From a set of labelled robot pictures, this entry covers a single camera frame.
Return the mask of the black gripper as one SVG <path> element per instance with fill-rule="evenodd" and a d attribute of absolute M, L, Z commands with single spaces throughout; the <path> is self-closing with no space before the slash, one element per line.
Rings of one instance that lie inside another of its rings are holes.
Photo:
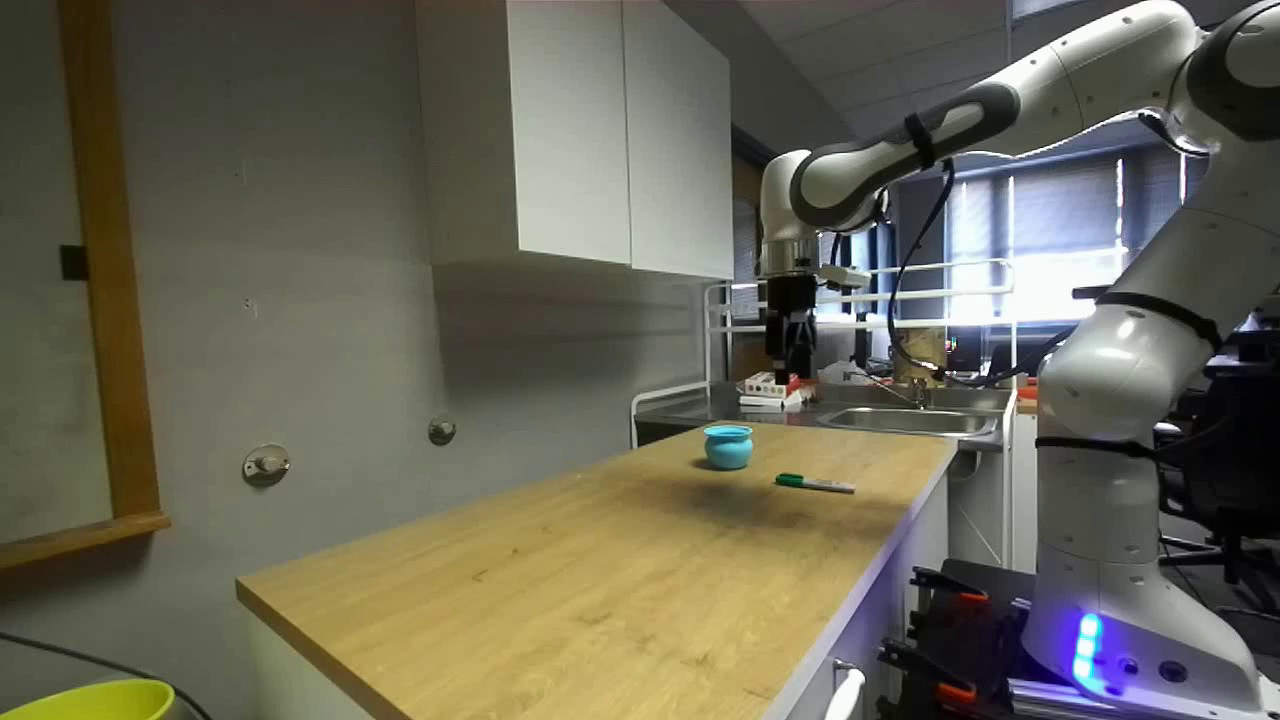
<path fill-rule="evenodd" d="M 815 369 L 815 281 L 776 277 L 763 308 L 763 348 L 776 376 L 808 376 Z"/>

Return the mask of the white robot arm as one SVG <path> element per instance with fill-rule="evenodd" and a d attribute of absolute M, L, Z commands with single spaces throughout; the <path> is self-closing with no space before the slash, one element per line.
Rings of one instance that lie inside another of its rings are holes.
<path fill-rule="evenodd" d="M 1275 293 L 1280 0 L 1217 27 L 1134 0 L 864 143 L 763 168 L 763 242 L 862 227 L 893 180 L 951 155 L 1026 155 L 1146 117 L 1209 155 L 1203 184 L 1039 366 L 1037 590 L 1019 648 L 1128 718 L 1272 720 L 1245 636 L 1159 574 L 1152 429 Z"/>

